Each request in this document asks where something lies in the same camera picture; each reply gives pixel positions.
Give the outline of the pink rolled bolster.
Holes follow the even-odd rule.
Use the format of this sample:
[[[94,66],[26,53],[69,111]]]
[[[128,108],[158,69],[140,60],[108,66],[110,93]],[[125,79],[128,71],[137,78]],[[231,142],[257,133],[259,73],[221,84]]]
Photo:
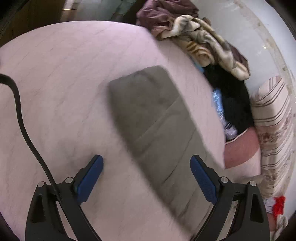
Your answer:
[[[234,140],[225,144],[225,168],[233,168],[247,162],[255,155],[259,148],[260,143],[257,132],[254,127],[250,127]]]

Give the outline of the striped floral pillow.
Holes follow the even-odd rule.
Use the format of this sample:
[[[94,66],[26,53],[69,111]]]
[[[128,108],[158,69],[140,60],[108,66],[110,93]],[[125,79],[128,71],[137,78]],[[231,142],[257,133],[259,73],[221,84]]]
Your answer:
[[[259,87],[251,97],[251,111],[261,149],[262,196],[282,195],[293,164],[292,101],[282,77]]]

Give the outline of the pink quilted bed cover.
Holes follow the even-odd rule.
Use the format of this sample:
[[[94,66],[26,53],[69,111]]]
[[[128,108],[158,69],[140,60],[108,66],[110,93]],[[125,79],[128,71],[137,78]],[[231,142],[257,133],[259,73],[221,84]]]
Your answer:
[[[23,120],[56,182],[96,154],[104,169],[82,209],[103,240],[189,240],[132,160],[108,105],[111,80],[150,66],[170,74],[203,143],[223,161],[224,134],[212,88],[169,40],[118,22],[64,22],[27,32],[1,47],[1,73],[20,91]]]

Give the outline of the beige brown patterned blanket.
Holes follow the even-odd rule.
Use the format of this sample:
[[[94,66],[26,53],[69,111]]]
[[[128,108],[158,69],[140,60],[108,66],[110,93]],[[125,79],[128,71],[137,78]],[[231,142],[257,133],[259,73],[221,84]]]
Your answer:
[[[191,1],[146,1],[137,12],[137,24],[159,41],[172,39],[201,67],[219,65],[238,80],[247,80],[247,59],[198,12]]]

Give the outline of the olive green quilted jacket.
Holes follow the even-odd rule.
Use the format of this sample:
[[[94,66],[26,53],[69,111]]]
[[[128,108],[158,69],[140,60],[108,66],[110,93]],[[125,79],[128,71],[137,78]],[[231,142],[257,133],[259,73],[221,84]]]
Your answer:
[[[217,173],[222,169],[168,73],[153,66],[112,80],[108,98],[115,126],[148,183],[178,223],[197,233],[210,203],[190,159],[199,155]]]

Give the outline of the red cloth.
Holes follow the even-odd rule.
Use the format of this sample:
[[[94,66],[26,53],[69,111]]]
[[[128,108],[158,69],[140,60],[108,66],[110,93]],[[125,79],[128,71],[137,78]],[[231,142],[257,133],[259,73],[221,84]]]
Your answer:
[[[278,215],[283,215],[285,207],[285,196],[275,197],[275,204],[273,206],[273,215],[277,217]]]

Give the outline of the black garment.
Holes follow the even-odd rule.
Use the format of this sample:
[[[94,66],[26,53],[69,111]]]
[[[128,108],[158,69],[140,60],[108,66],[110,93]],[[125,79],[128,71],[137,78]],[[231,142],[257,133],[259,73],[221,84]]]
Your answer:
[[[204,75],[213,90],[219,89],[221,91],[225,118],[236,127],[238,136],[248,128],[254,127],[245,82],[238,80],[220,65],[205,67]]]

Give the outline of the blue plastic bag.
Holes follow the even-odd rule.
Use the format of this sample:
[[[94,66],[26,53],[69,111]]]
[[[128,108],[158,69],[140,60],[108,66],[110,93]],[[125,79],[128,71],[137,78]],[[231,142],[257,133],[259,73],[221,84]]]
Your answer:
[[[219,89],[214,89],[212,92],[212,98],[215,104],[215,109],[224,128],[225,138],[227,141],[231,141],[238,136],[238,132],[236,127],[225,118],[221,91]]]

